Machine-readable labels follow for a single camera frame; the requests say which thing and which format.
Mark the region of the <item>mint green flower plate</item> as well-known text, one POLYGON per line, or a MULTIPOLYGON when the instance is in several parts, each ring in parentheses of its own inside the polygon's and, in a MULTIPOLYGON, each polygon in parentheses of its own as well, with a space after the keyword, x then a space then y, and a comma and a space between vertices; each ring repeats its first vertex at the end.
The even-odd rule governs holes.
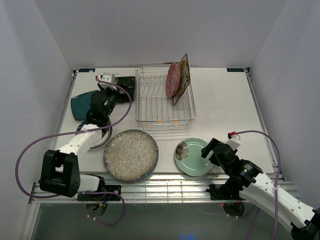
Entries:
POLYGON ((202 157, 202 149, 208 143, 200 138, 190 137, 181 141, 175 148, 174 160, 178 168, 191 177, 200 177, 209 173, 214 165, 209 161, 209 155, 202 157))

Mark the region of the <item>pink polka dot plate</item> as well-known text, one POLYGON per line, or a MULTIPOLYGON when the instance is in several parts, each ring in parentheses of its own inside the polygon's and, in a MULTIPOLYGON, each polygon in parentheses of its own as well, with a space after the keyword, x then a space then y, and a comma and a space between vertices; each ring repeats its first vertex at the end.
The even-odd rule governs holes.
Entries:
POLYGON ((167 97, 173 97, 179 88, 181 78, 180 66, 173 62, 168 70, 166 77, 165 93, 167 97))

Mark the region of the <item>cream flower square plate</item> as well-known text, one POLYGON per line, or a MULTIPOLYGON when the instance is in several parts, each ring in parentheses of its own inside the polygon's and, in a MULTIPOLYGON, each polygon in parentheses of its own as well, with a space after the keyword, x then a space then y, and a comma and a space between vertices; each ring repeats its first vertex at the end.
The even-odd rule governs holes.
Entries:
POLYGON ((187 87, 191 83, 190 77, 190 65, 188 60, 188 54, 186 53, 179 63, 180 68, 180 81, 179 87, 176 94, 172 97, 173 105, 175 106, 179 99, 182 97, 183 93, 186 91, 187 87))

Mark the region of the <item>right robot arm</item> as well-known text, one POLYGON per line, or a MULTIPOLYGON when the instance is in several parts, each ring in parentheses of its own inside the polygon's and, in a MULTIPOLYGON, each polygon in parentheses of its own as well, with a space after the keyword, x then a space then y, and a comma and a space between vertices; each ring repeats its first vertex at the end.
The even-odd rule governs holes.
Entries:
POLYGON ((221 167, 229 177, 220 187, 210 185, 212 200, 246 200, 274 217, 294 240, 314 240, 320 232, 320 210, 298 200, 281 186, 275 186, 263 170, 236 152, 240 140, 233 137, 226 143, 213 138, 201 150, 201 157, 221 167))

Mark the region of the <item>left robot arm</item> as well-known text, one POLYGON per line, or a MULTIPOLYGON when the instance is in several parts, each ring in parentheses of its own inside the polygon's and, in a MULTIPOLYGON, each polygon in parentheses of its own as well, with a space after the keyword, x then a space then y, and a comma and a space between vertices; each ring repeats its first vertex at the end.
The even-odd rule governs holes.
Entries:
POLYGON ((79 160, 97 143, 111 136, 111 131, 104 127, 111 125, 110 115, 119 98, 118 90, 109 87, 91 95, 90 109, 80 129, 83 132, 59 149, 45 152, 39 180, 42 191, 65 197, 88 192, 95 200, 106 195, 106 187, 100 184, 99 177, 80 173, 79 160))

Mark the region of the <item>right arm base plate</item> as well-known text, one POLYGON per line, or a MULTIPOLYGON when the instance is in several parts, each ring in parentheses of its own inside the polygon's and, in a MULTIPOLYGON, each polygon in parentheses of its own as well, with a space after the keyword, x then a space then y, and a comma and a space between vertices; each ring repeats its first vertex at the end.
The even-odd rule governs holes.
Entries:
POLYGON ((239 191, 231 189, 226 184, 210 184, 206 192, 210 194, 211 200, 242 200, 239 191))

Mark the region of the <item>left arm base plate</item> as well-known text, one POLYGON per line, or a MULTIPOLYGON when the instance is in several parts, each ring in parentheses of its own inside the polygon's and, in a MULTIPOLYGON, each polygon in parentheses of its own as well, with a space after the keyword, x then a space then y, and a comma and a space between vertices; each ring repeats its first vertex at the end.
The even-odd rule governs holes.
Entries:
POLYGON ((97 191, 95 193, 100 193, 103 192, 103 194, 83 194, 79 193, 77 195, 77 200, 78 201, 87 201, 87 202, 92 202, 92 201, 119 201, 120 197, 115 195, 121 194, 122 186, 121 185, 104 185, 104 186, 99 186, 97 191))

